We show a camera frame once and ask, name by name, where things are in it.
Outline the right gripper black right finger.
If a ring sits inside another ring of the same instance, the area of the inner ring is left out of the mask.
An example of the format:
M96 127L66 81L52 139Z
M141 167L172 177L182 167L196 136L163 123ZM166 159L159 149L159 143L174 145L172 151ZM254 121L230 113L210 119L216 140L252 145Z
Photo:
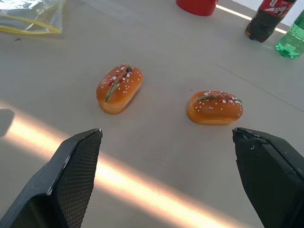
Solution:
M304 158L285 139L233 129L245 193L265 228L304 226Z

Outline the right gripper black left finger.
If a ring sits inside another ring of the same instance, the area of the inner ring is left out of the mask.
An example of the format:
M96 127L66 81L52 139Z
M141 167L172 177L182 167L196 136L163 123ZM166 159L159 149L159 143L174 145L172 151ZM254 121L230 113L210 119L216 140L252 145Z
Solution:
M94 188L103 133L63 141L27 182L0 220L2 228L79 228Z

